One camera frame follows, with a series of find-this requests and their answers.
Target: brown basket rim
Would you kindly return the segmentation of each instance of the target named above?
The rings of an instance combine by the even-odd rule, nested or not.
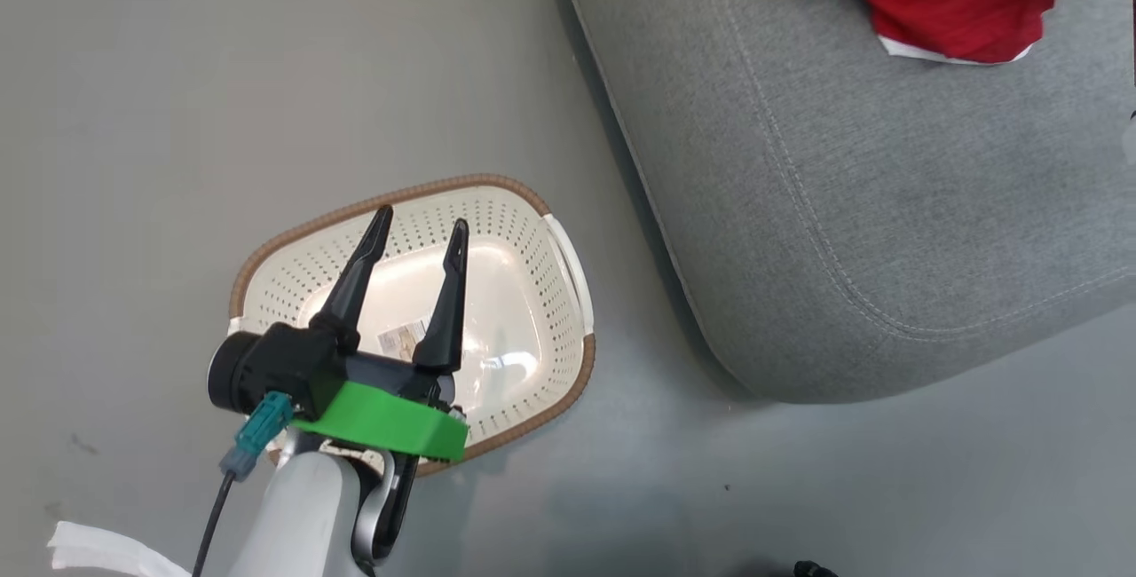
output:
[[[536,209],[536,212],[540,214],[541,217],[551,214],[549,206],[541,200],[541,196],[536,195],[534,190],[528,189],[527,185],[524,185],[519,181],[512,179],[512,177],[496,176],[496,174],[491,173],[478,173],[473,174],[471,176],[450,177],[450,179],[446,181],[427,182],[425,185],[401,189],[393,193],[385,193],[385,195],[357,201],[354,204],[332,210],[332,212],[324,214],[324,216],[317,217],[315,220],[304,221],[304,224],[295,226],[295,228],[277,234],[276,237],[272,237],[272,240],[260,245],[259,249],[253,250],[248,260],[244,260],[244,265],[241,266],[241,269],[236,274],[236,282],[233,283],[233,291],[228,299],[229,318],[240,318],[244,315],[244,298],[245,294],[248,294],[249,283],[252,282],[253,274],[257,273],[260,265],[264,265],[269,254],[275,253],[276,250],[282,249],[282,246],[292,244],[292,242],[302,240],[302,237],[308,237],[312,233],[327,228],[327,226],[337,225],[341,221],[350,220],[352,217],[362,216],[362,214],[369,212],[369,210],[378,209],[384,204],[399,204],[401,201],[415,200],[415,198],[426,198],[436,195],[437,193],[449,192],[449,190],[469,187],[506,189],[509,192],[516,193],[516,195],[523,198],[523,200],[527,201],[529,206],[533,206],[533,209]],[[584,335],[584,358],[580,362],[579,375],[576,375],[576,381],[571,384],[571,388],[568,390],[568,393],[561,398],[559,402],[543,411],[540,411],[540,413],[532,416],[532,418],[524,420],[524,423],[513,426],[512,428],[508,428],[508,430],[499,433],[484,442],[478,442],[473,446],[468,446],[462,461],[471,460],[475,457],[483,455],[494,449],[503,446],[503,444],[508,444],[518,437],[527,435],[528,433],[536,430],[536,428],[544,426],[544,424],[550,423],[552,419],[560,417],[560,415],[567,411],[573,403],[576,403],[576,400],[578,400],[582,392],[584,392],[584,387],[587,386],[587,382],[592,377],[592,368],[594,367],[594,363],[595,334],[593,329],[593,333]],[[451,466],[454,465],[426,462],[419,465],[418,475],[431,475]]]

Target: white plastic basket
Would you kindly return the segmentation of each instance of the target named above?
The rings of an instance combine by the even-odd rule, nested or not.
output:
[[[536,193],[508,177],[456,177],[401,190],[273,237],[236,278],[231,331],[259,334],[278,321],[307,326],[382,204],[394,206],[394,221],[359,318],[360,351],[408,356],[412,343],[401,341],[420,337],[428,323],[442,285],[442,254],[453,221],[465,217],[470,237],[454,403],[469,424],[466,459],[567,410],[595,359],[592,299],[562,226]],[[427,463],[419,473],[442,467]]]

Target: label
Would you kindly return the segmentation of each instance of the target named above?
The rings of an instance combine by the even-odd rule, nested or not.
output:
[[[379,354],[409,362],[415,354],[415,346],[426,335],[427,323],[429,323],[429,318],[423,318],[409,325],[381,333],[378,335]]]

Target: floor stain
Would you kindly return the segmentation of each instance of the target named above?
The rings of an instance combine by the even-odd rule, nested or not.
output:
[[[43,504],[43,512],[48,513],[52,521],[59,521],[64,518],[64,503],[48,502]]]
[[[94,448],[94,446],[87,444],[86,442],[80,440],[78,435],[75,434],[75,433],[72,433],[72,444],[76,449],[78,449],[80,451],[85,452],[89,455],[98,455],[99,454],[99,450],[97,448]]]

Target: gray fabric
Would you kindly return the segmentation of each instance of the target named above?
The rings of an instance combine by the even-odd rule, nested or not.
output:
[[[754,392],[894,394],[1130,302],[1131,0],[1019,62],[884,55],[860,0],[574,0],[710,346]]]

